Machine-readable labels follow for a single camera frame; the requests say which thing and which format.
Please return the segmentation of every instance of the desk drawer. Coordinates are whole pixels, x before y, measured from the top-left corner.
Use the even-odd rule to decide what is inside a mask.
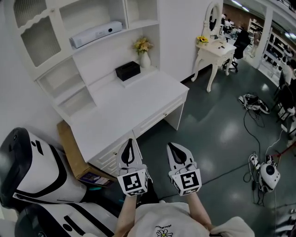
[[[89,163],[105,171],[106,173],[111,174],[112,172],[114,172],[113,168],[116,167],[116,166],[113,166],[113,163],[116,164],[116,155],[119,149],[130,138],[136,140],[133,132],[129,132],[128,134],[118,139],[112,145],[110,145],[109,147],[104,149],[102,152],[97,154],[94,158],[92,158],[89,161]]]
[[[162,108],[160,111],[158,111],[157,113],[155,113],[154,115],[146,119],[144,122],[139,124],[137,127],[133,129],[135,137],[138,138],[140,135],[145,133],[149,128],[153,127],[159,121],[164,119],[168,114],[170,114],[180,105],[182,105],[185,102],[185,100],[186,100],[186,95],[178,97],[173,102],[171,102],[170,104]]]

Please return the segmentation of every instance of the flower vase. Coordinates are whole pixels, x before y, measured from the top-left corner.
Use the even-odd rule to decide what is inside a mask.
[[[144,52],[140,59],[140,65],[142,68],[149,68],[151,66],[151,60],[147,52]]]

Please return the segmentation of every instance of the white wall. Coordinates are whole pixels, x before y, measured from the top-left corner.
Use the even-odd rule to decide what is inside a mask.
[[[15,127],[30,130],[57,145],[56,124],[61,117],[45,95],[29,78],[5,27],[3,1],[0,2],[0,144]]]
[[[223,0],[213,0],[223,6]],[[160,0],[160,68],[178,81],[193,74],[196,37],[211,0]]]

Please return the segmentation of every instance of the white t-shirt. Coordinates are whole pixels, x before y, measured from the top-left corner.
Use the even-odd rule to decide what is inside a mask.
[[[221,226],[213,230],[229,233],[232,237],[255,237],[250,227],[242,219],[240,220],[235,222],[234,229]],[[137,208],[135,225],[128,237],[209,237],[209,235],[210,232],[205,227],[190,217],[188,204],[159,203]]]
[[[286,83],[288,83],[288,85],[291,84],[291,80],[292,80],[292,69],[290,66],[288,66],[287,64],[283,63],[282,64],[282,72],[284,74],[284,78],[285,78],[285,81]]]
[[[231,23],[227,20],[225,21],[224,25],[225,25],[225,27],[231,27]]]

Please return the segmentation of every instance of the white desk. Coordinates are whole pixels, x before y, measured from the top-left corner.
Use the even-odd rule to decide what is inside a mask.
[[[162,119],[178,129],[189,88],[157,69],[150,71],[128,87],[115,73],[103,87],[92,84],[98,108],[71,126],[84,160],[113,176],[118,175],[116,154],[129,138],[138,138]]]
[[[208,61],[210,64],[213,65],[212,75],[210,77],[208,87],[207,87],[207,92],[210,92],[213,80],[217,74],[218,67],[222,66],[222,64],[227,59],[230,59],[226,68],[226,75],[229,75],[228,70],[233,60],[236,47],[229,43],[223,44],[219,40],[215,41],[212,44],[207,44],[207,45],[197,44],[196,46],[199,47],[199,51],[198,51],[197,59],[195,61],[195,68],[194,68],[195,76],[192,78],[192,81],[195,81],[198,76],[200,62],[202,60]]]

